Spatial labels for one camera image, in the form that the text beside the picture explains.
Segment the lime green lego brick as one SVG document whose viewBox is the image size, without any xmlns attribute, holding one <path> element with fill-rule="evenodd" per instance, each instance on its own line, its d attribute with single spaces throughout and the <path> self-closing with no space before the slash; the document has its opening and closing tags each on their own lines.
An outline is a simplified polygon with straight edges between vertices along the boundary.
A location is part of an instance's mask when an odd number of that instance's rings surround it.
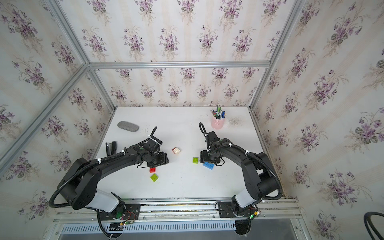
<svg viewBox="0 0 384 240">
<path fill-rule="evenodd" d="M 159 179 L 159 176 L 157 174 L 152 174 L 150 178 L 153 182 L 156 182 Z"/>
</svg>

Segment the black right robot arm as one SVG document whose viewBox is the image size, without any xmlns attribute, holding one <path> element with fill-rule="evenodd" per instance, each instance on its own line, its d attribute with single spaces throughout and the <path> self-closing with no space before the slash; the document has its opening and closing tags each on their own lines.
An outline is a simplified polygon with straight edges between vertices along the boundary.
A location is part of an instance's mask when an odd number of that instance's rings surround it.
<svg viewBox="0 0 384 240">
<path fill-rule="evenodd" d="M 282 198 L 282 183 L 265 153 L 256 154 L 235 145 L 227 138 L 220 139 L 214 131 L 208 133 L 203 123 L 199 123 L 199 129 L 207 146 L 206 150 L 200 152 L 202 164 L 219 167 L 220 163 L 228 159 L 242 169 L 245 189 L 232 197 L 234 210 L 240 211 L 265 200 L 277 201 Z"/>
</svg>

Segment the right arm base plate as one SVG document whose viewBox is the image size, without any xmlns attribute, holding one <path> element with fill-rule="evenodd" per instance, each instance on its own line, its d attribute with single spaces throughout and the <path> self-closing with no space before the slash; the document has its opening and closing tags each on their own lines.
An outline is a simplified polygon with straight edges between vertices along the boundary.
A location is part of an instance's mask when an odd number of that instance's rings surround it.
<svg viewBox="0 0 384 240">
<path fill-rule="evenodd" d="M 219 212 L 220 218 L 253 219 L 260 214 L 257 206 L 249 205 L 248 207 L 241 208 L 233 202 L 216 202 L 215 210 Z"/>
</svg>

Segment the blue lego brick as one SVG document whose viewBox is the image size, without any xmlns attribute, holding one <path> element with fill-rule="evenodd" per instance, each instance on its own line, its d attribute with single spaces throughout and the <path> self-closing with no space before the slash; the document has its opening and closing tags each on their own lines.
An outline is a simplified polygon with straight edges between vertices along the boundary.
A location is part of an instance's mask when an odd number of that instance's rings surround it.
<svg viewBox="0 0 384 240">
<path fill-rule="evenodd" d="M 210 169 L 210 170 L 213 170 L 213 168 L 214 168 L 214 164 L 212 164 L 212 163 L 207 163 L 207 162 L 205 162 L 204 164 L 203 164 L 203 166 L 204 167 L 206 167 L 206 168 L 208 168 L 208 169 Z"/>
</svg>

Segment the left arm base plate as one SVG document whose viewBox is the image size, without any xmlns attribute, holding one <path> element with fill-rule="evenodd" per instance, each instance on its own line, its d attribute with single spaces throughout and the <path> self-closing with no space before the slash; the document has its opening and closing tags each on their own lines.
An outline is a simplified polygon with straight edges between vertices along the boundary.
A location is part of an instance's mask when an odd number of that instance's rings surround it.
<svg viewBox="0 0 384 240">
<path fill-rule="evenodd" d="M 134 222 L 138 220 L 141 210 L 141 204 L 125 204 L 118 205 L 115 210 L 111 213 L 105 211 L 100 211 L 100 220 L 101 221 L 124 221 L 124 222 Z"/>
</svg>

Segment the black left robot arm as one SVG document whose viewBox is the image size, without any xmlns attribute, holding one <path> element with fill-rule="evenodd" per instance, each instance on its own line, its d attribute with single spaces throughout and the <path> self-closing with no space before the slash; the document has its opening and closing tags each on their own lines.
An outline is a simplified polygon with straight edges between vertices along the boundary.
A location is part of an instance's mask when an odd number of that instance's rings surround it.
<svg viewBox="0 0 384 240">
<path fill-rule="evenodd" d="M 156 130 L 154 127 L 147 139 L 113 155 L 93 160 L 77 159 L 58 184 L 49 207 L 113 212 L 123 201 L 114 193 L 98 190 L 101 180 L 131 166 L 142 169 L 145 163 L 152 169 L 169 163 L 167 153 L 161 151 L 163 142 L 154 136 Z"/>
</svg>

